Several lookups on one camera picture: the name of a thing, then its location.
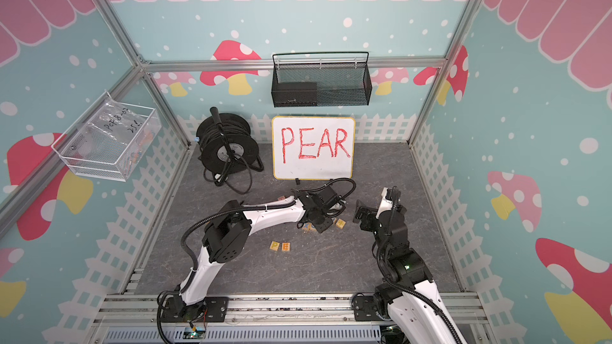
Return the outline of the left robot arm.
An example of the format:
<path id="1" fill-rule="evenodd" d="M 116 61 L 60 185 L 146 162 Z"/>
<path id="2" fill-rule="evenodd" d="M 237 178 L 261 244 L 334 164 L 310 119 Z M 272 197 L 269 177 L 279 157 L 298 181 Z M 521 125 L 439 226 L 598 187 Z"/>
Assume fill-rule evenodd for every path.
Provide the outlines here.
<path id="1" fill-rule="evenodd" d="M 288 223 L 299 229 L 309 223 L 317 232 L 324 232 L 346 210 L 346 200 L 356 188 L 351 178 L 335 178 L 318 188 L 294 189 L 290 196 L 275 202 L 227 202 L 181 236 L 180 247 L 192 261 L 190 272 L 175 289 L 158 294 L 158 308 L 168 309 L 168 297 L 176 300 L 179 308 L 204 301 L 221 267 L 240 255 L 248 238 L 256 232 Z"/>

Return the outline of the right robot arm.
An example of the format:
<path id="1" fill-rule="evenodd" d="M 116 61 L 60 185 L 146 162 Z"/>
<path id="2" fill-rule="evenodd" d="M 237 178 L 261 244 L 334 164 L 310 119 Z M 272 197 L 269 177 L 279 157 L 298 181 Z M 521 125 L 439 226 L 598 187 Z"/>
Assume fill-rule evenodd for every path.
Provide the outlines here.
<path id="1" fill-rule="evenodd" d="M 394 323 L 409 343 L 465 343 L 449 316 L 432 272 L 411 247 L 398 187 L 385 187 L 375 210 L 357 204 L 355 221 L 374 236 L 382 284 L 373 294 L 376 314 Z"/>

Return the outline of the wooden letter block P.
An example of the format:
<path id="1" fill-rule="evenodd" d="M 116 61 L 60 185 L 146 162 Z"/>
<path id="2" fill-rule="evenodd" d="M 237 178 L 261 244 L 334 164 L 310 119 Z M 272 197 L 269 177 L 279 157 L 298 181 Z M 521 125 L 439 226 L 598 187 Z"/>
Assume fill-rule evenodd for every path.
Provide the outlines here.
<path id="1" fill-rule="evenodd" d="M 273 241 L 269 247 L 272 251 L 277 252 L 280 248 L 280 243 Z"/>

